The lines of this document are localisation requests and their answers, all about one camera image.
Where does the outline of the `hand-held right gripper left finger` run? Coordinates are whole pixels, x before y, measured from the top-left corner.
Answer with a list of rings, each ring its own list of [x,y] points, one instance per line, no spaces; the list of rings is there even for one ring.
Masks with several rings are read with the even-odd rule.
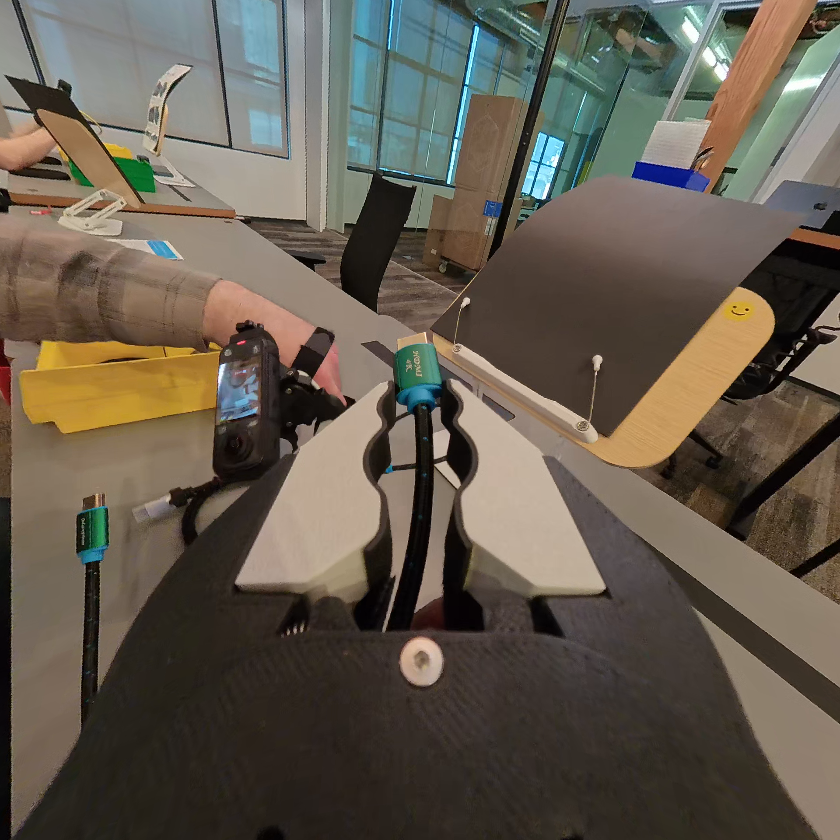
[[[395,389],[375,387],[299,449],[237,577],[244,592],[360,600],[392,578]]]

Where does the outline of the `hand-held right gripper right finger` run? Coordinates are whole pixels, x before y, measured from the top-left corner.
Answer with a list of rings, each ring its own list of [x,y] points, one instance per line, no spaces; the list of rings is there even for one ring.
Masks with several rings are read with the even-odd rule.
[[[606,584],[541,450],[467,387],[447,389],[447,595],[601,595]]]

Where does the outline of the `person's left forearm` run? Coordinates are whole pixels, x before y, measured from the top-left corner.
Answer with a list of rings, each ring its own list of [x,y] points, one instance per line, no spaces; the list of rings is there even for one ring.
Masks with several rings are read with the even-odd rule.
[[[1,223],[1,334],[21,342],[194,348],[219,279],[181,261],[6,218]]]

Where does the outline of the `person's left hand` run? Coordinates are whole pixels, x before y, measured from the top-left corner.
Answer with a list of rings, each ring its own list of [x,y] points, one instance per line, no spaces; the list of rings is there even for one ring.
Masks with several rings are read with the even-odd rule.
[[[203,310],[202,337],[224,346],[240,322],[261,324],[275,341],[280,362],[291,368],[315,326],[276,303],[240,285],[220,280],[210,290]]]

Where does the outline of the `yellow plastic bin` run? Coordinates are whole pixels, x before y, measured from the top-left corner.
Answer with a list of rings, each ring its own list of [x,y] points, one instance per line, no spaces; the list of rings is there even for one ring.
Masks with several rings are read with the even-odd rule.
[[[27,419],[63,434],[212,410],[220,349],[45,341],[19,375]]]

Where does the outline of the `white paper with blue print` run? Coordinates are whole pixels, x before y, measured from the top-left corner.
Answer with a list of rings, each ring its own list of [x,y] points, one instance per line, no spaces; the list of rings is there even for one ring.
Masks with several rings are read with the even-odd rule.
[[[183,260],[182,255],[171,242],[161,239],[106,238],[106,241],[127,249],[137,250],[147,255],[159,256],[168,260]]]

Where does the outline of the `black office chair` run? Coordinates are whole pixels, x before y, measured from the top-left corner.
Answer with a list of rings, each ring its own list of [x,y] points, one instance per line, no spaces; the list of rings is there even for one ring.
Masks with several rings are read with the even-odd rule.
[[[411,213],[416,190],[374,173],[343,250],[339,267],[341,289],[373,312],[377,312],[385,271]]]

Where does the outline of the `wooden board with black surface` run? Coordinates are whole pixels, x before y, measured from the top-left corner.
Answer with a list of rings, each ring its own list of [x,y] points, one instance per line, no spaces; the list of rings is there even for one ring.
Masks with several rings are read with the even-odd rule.
[[[59,88],[6,75],[5,78],[90,184],[109,190],[139,211],[144,200],[91,128],[70,95]]]
[[[770,340],[770,304],[741,284],[804,217],[630,178],[594,179],[504,239],[431,328],[434,343],[466,371],[452,347],[456,310],[468,297],[458,341],[591,416],[599,438],[579,443],[504,396],[607,464],[656,466]]]

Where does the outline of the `green plastic bin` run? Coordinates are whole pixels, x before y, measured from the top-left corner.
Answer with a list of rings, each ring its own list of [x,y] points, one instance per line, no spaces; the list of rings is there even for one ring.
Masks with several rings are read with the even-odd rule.
[[[116,143],[105,143],[105,148],[115,159],[118,168],[135,190],[140,193],[156,192],[152,166],[147,160],[140,161],[134,158],[128,148]],[[83,186],[92,186],[92,183],[73,160],[68,158],[63,151],[59,153],[59,156],[67,163],[70,175],[77,183]]]

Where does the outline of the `blue plastic bin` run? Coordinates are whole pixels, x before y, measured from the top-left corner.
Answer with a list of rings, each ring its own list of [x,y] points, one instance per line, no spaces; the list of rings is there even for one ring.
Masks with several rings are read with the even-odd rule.
[[[644,182],[678,187],[698,193],[705,192],[710,183],[710,179],[707,176],[694,169],[685,169],[644,161],[636,162],[633,168],[632,178]]]

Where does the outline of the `black pole with round base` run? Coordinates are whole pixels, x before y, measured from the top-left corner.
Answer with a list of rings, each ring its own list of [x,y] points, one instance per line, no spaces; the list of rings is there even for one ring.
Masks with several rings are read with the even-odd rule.
[[[543,94],[548,85],[553,59],[559,46],[561,31],[570,5],[570,1],[558,1],[553,6],[549,32],[540,53],[539,67],[533,81],[532,93],[521,127],[520,138],[513,158],[511,173],[502,201],[496,231],[490,245],[489,257],[494,256],[502,245],[506,232],[508,231],[508,224],[511,220],[513,204],[520,195],[520,176],[524,174],[527,163],[530,161],[530,143],[536,128]]]

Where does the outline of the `wooden table with black legs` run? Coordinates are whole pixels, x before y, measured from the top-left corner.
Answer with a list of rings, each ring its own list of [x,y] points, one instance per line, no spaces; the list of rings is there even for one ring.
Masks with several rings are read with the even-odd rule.
[[[815,350],[838,339],[838,327],[817,323],[838,295],[838,260],[838,236],[797,228],[759,267],[781,281],[759,292],[771,305],[775,327],[771,339],[748,366],[748,371],[762,372],[763,389],[756,396],[769,394],[790,380]],[[745,541],[758,509],[837,443],[838,436],[836,414],[749,490],[735,507],[726,532]]]

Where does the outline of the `wooden ceiling beam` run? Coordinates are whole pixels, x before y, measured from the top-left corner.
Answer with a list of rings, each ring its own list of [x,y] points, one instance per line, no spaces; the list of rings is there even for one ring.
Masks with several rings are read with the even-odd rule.
[[[712,155],[702,169],[710,193],[767,90],[791,52],[816,1],[762,1],[707,112],[704,141]]]

